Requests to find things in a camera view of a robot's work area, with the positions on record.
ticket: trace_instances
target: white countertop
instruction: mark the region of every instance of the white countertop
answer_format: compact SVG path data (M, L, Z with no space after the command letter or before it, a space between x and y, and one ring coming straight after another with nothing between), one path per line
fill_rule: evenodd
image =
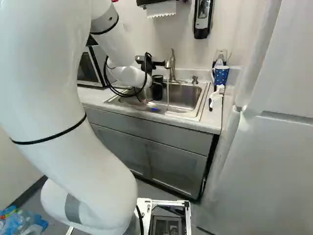
M176 71L179 79L189 80L191 75L198 75L200 82L211 82L208 95L205 98L205 105L203 108L200 121L189 120L185 118L167 116L164 114L156 114L144 111L138 111L131 107L122 107L114 104L106 103L108 99L115 96L115 94L109 89L99 90L85 87L78 87L78 95L85 107L104 110L112 113L127 115L135 118L141 118L161 123L166 123L173 126L184 127L188 129L208 132L212 134L220 134L222 126L222 98L217 97L214 100L213 111L210 112L208 108L208 98L213 92L213 83L209 78L207 70L180 70Z

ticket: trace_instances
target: white wall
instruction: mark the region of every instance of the white wall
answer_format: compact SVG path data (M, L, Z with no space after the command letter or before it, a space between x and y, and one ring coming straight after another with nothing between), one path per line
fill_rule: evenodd
M166 58L170 48L176 51L177 67L207 69L216 49L231 51L230 62L240 65L251 39L258 11L265 0L215 0L213 28L207 39L196 40L193 34L194 0L178 4L175 16L147 19L146 11L136 0L114 3L129 34L136 54L148 51Z
M0 210L42 177L0 127Z

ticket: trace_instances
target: gray cabinet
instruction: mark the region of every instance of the gray cabinet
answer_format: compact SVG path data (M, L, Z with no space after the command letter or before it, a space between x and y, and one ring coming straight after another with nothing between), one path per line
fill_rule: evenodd
M144 139L94 124L91 126L101 142L133 173L145 177L150 175Z
M85 107L92 124L207 156L213 135L160 122Z
M133 173L197 198L207 158L165 144L91 125L98 138Z
M197 198L207 161L205 156L153 141L147 143L147 156L153 181Z

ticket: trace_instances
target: paper towel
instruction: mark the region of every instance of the paper towel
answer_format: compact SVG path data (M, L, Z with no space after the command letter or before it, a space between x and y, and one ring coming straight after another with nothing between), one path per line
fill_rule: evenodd
M147 5L147 17L164 17L176 14L176 1L163 1Z

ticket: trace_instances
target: blue cup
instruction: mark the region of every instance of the blue cup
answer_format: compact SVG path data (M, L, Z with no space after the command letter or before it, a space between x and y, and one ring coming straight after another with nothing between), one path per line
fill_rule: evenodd
M229 66L218 65L214 69L215 79L214 85L224 85L227 81L227 76L229 72Z

